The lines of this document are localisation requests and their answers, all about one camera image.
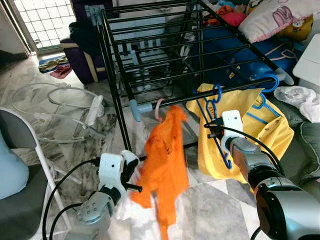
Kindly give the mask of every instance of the gray chair seat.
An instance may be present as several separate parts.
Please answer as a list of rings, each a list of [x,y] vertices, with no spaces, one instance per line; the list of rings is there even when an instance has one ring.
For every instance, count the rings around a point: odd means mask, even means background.
[[[26,187],[0,200],[1,240],[28,240],[37,232],[47,184],[41,164],[31,165]]]

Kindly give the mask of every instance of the pink cloth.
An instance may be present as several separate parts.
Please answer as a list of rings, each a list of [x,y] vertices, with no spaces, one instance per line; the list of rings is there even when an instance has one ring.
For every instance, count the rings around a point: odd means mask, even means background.
[[[229,12],[222,16],[223,20],[234,27],[238,27],[246,17],[247,15],[243,12]]]
[[[50,73],[50,76],[57,79],[64,79],[70,72],[72,71],[72,67],[70,64],[59,65],[55,71]]]

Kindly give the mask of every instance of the purple chair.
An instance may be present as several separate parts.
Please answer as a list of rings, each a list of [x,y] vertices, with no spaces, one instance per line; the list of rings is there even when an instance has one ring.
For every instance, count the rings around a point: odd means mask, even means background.
[[[110,8],[113,6],[112,0],[72,0],[72,7],[77,21],[87,20],[87,6],[101,6]],[[69,60],[76,76],[83,84],[90,84],[106,79],[107,72],[105,70],[102,55],[91,56],[84,52],[77,43],[71,38],[60,40],[61,47]]]

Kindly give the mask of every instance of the white cloth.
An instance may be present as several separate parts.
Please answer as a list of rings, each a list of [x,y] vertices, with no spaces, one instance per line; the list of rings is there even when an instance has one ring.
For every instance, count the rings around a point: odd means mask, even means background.
[[[274,91],[279,101],[293,105],[312,123],[320,123],[320,95],[303,86],[280,86]]]

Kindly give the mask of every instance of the marble floor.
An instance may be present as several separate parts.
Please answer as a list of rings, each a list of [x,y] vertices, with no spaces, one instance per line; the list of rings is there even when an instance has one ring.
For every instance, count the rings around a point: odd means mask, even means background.
[[[85,141],[77,143],[57,144],[54,142],[41,142],[45,156],[53,164],[65,171],[80,162],[99,156],[104,152],[118,153],[124,149],[121,132],[115,110],[112,107],[112,97],[107,81],[83,86],[72,71],[65,79],[59,80],[48,73],[40,73],[36,56],[29,59],[13,62],[0,67],[0,107],[13,109],[12,96],[14,92],[27,84],[65,82],[73,87],[87,89],[98,95],[103,95],[108,102],[104,109],[104,116],[96,124],[96,129],[103,132],[105,137],[87,137]],[[31,93],[26,91],[17,97],[17,104],[22,108],[38,109],[39,106],[47,106],[46,96],[37,89]],[[158,122],[153,113],[144,114],[141,122],[134,121],[130,109],[123,109],[128,134],[133,151],[138,156],[144,156],[144,144],[148,136]],[[81,112],[73,111],[72,114],[80,116]],[[24,117],[35,128],[36,133],[43,134],[43,129],[48,126],[41,125],[39,118],[30,114]],[[199,124],[191,115],[183,126],[184,143],[197,141]],[[56,122],[50,128],[48,134],[55,138],[64,136],[70,128],[70,124]],[[36,163],[37,157],[33,150],[20,149],[17,153],[27,164]],[[190,187],[176,200],[176,224],[168,230],[170,240],[248,240],[259,226],[254,196],[247,185],[233,179],[220,180],[201,173],[197,165],[197,147],[188,148],[185,151]],[[77,184],[67,180],[61,186],[59,192],[64,205],[83,202],[97,190],[97,169],[92,166],[83,166],[73,175],[81,181]],[[157,240],[161,239],[154,211],[151,209],[126,208],[128,201],[124,201],[115,210],[111,219],[111,226],[103,239],[105,240]],[[48,226],[58,208],[54,202],[50,208]],[[74,219],[74,211],[69,211],[71,219]],[[64,229],[63,221],[57,226],[58,230]],[[54,236],[55,240],[63,240],[64,235]],[[267,240],[268,237],[261,232],[257,240]]]

